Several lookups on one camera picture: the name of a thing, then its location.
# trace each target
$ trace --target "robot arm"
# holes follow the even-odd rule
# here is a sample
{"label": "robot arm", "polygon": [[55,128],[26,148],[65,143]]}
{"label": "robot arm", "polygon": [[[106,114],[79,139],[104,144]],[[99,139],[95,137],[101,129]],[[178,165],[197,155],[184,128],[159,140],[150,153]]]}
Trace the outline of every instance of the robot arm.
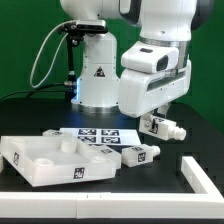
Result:
{"label": "robot arm", "polygon": [[61,0],[63,9],[73,19],[122,16],[141,26],[139,41],[121,59],[126,69],[119,83],[118,105],[128,116],[144,115],[142,132],[148,132],[146,124],[155,120],[145,114],[187,93],[192,20],[195,28],[199,27],[213,3],[214,0]]}

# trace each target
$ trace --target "warning label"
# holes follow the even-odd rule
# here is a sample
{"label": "warning label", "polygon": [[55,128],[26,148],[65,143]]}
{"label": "warning label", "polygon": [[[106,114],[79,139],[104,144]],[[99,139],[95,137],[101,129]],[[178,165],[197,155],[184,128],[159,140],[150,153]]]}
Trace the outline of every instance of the warning label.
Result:
{"label": "warning label", "polygon": [[96,71],[94,76],[95,77],[106,77],[101,66],[98,68],[98,70]]}

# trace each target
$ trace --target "white block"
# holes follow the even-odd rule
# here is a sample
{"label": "white block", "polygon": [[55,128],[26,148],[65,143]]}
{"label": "white block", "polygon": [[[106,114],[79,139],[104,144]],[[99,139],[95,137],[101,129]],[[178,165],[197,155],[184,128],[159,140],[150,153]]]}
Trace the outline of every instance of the white block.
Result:
{"label": "white block", "polygon": [[138,166],[153,161],[160,154],[158,146],[140,145],[122,149],[122,163],[128,167]]}

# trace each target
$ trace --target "white container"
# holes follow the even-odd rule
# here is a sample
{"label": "white container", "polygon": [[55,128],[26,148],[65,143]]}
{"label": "white container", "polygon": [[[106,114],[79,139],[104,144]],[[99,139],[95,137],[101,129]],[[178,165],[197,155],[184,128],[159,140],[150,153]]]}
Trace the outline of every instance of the white container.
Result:
{"label": "white container", "polygon": [[116,173],[115,161],[75,137],[2,137],[1,153],[33,187],[108,179]]}

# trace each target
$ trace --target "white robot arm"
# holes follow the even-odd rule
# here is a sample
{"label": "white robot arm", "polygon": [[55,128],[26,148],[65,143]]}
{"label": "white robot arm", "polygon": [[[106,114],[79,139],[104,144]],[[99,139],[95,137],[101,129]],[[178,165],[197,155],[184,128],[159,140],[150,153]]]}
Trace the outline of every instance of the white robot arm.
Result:
{"label": "white robot arm", "polygon": [[[61,5],[73,19],[98,20],[122,16],[141,26],[139,41],[122,56],[121,65],[126,69],[121,75],[120,82],[115,82],[118,78],[112,75],[110,80],[103,82],[100,86],[102,80],[98,79],[95,83],[91,74],[84,73],[81,80],[85,81],[88,76],[88,81],[85,85],[84,82],[81,85],[82,94],[80,95],[87,102],[86,106],[110,107],[118,104],[120,111],[128,116],[143,115],[140,131],[149,134],[149,128],[152,129],[152,125],[149,124],[153,124],[155,119],[145,120],[152,117],[147,113],[153,113],[155,109],[162,108],[186,94],[189,89],[191,62],[188,58],[188,48],[192,20],[193,18],[197,20],[194,24],[197,23],[197,27],[200,26],[206,16],[199,21],[201,17],[198,19],[197,14],[199,12],[203,15],[206,10],[209,14],[213,0],[203,2],[200,0],[61,0]],[[111,43],[104,45],[101,37],[97,37],[95,41],[87,37],[84,55],[91,55],[91,60],[86,60],[84,57],[84,64],[97,70],[102,68],[102,64],[111,63],[114,69],[116,44],[113,45],[112,50],[109,50],[109,54],[105,53],[105,48],[110,49],[110,45]],[[94,59],[96,54],[94,56],[92,52],[98,53],[98,60]],[[114,73],[113,69],[107,70],[108,73]],[[115,96],[111,104],[105,104],[105,98],[102,98],[103,91]]]}

